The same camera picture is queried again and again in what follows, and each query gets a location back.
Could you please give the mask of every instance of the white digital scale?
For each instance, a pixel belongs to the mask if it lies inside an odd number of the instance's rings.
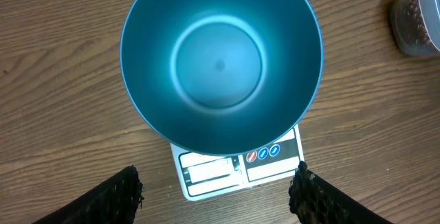
[[[304,160],[298,125],[278,141],[247,154],[209,156],[171,144],[181,190],[191,201],[293,177]]]

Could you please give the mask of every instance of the clear plastic container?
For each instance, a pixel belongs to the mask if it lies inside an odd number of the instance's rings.
[[[396,0],[391,27],[400,50],[414,56],[440,54],[440,1]]]

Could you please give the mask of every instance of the brown tabletop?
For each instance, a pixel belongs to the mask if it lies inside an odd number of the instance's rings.
[[[0,223],[29,223],[134,164],[135,223],[295,223],[290,179],[200,202],[120,76],[133,0],[0,0]],[[399,52],[393,0],[310,0],[324,76],[300,122],[315,173],[396,223],[440,222],[440,57]]]

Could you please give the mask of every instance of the button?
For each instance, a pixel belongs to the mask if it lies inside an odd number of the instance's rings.
[[[267,154],[269,154],[269,149],[262,148],[262,149],[260,149],[260,152],[258,152],[258,158],[259,159],[266,159]]]
[[[256,159],[256,151],[252,152],[252,153],[248,153],[246,156],[246,160],[247,162],[251,163]]]
[[[280,145],[275,144],[270,148],[269,155],[270,157],[275,157],[277,156],[277,154],[279,154],[279,152],[280,152]]]

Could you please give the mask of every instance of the bowl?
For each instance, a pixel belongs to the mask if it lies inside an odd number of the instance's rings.
[[[323,62],[307,0],[135,0],[120,41],[139,114],[206,155],[246,153],[286,134],[311,105]]]

